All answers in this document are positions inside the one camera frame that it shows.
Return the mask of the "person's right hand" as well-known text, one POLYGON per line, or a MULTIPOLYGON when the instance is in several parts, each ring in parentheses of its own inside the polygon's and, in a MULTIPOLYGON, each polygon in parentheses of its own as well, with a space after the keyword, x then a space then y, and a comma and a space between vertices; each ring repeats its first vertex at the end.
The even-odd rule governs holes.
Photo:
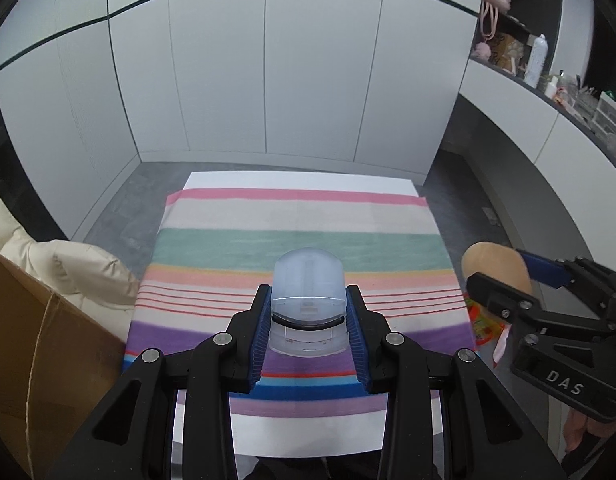
POLYGON ((594 437, 606 439, 616 432, 616 420, 613 422, 598 422, 570 408, 562 436, 565 439, 566 452, 574 451, 582 442, 585 434, 592 434, 594 437))

